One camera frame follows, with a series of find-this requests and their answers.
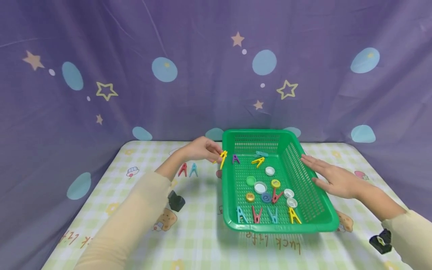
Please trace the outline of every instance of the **beige sleeve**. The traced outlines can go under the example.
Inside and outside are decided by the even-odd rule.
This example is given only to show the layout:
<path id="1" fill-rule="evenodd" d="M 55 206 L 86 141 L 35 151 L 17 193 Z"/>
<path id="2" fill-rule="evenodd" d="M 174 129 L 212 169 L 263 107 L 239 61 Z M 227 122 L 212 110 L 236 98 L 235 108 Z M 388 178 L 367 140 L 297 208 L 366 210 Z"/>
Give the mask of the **beige sleeve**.
<path id="1" fill-rule="evenodd" d="M 124 270 L 143 235 L 168 202 L 171 182 L 155 172 L 142 176 L 79 258 L 75 270 Z"/>
<path id="2" fill-rule="evenodd" d="M 382 223 L 391 245 L 413 270 L 432 269 L 432 223 L 414 211 Z"/>

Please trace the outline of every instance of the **black clip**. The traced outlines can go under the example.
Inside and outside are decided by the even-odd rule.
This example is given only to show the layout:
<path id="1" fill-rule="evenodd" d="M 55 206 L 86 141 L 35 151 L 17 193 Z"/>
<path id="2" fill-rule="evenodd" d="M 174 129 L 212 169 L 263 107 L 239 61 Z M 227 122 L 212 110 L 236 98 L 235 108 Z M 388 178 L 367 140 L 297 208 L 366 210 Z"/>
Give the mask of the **black clip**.
<path id="1" fill-rule="evenodd" d="M 168 195 L 169 207 L 175 212 L 179 212 L 183 208 L 185 203 L 186 202 L 184 201 L 183 197 L 178 196 L 174 191 L 171 191 Z"/>
<path id="2" fill-rule="evenodd" d="M 379 235 L 374 235 L 369 239 L 369 243 L 374 247 L 380 254 L 386 254 L 391 251 L 391 232 L 384 229 Z"/>

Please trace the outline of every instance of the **table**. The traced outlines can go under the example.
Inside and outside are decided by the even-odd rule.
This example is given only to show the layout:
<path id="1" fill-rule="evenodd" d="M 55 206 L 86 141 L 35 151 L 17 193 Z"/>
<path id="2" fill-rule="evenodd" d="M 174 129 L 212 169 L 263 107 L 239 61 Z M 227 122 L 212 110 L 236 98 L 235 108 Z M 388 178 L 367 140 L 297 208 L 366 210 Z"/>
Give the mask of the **table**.
<path id="1" fill-rule="evenodd" d="M 126 143 L 76 216 L 43 270 L 73 269 L 93 236 L 127 197 L 138 178 L 154 171 L 187 142 Z M 404 206 L 365 158 L 344 143 L 302 143 L 311 156 L 346 168 L 383 189 Z M 142 239 L 127 269 L 411 269 L 392 251 L 380 255 L 369 243 L 382 231 L 380 222 L 358 201 L 330 196 L 340 216 L 338 231 L 312 235 L 239 233 L 222 217 L 222 189 L 217 164 L 195 162 L 198 177 L 175 177 L 174 191 L 186 204 L 180 212 L 167 205 L 173 223 L 157 222 Z"/>

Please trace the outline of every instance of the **child's hand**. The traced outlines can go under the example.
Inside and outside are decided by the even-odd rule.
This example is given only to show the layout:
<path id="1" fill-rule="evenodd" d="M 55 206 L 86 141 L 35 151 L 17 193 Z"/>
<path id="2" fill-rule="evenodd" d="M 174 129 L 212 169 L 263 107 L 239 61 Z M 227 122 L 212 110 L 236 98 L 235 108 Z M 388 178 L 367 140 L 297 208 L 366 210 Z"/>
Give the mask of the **child's hand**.
<path id="1" fill-rule="evenodd" d="M 324 176 L 328 183 L 318 178 L 312 178 L 312 181 L 329 194 L 345 199 L 358 198 L 363 190 L 370 187 L 371 184 L 363 179 L 358 178 L 351 172 L 337 166 L 328 164 L 325 161 L 302 155 L 303 163 Z"/>
<path id="2" fill-rule="evenodd" d="M 222 158 L 220 157 L 222 148 L 219 144 L 206 137 L 199 137 L 180 148 L 178 151 L 182 153 L 185 161 L 202 159 L 207 159 L 210 162 L 222 161 Z"/>

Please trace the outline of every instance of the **purple backdrop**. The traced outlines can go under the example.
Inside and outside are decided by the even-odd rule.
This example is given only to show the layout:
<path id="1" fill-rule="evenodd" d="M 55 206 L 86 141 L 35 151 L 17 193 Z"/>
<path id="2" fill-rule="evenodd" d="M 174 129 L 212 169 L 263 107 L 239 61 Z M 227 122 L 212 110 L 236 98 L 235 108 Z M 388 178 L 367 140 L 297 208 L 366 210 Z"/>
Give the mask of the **purple backdrop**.
<path id="1" fill-rule="evenodd" d="M 430 14 L 426 0 L 3 0 L 0 268 L 43 265 L 124 143 L 230 128 L 353 144 L 431 219 Z"/>

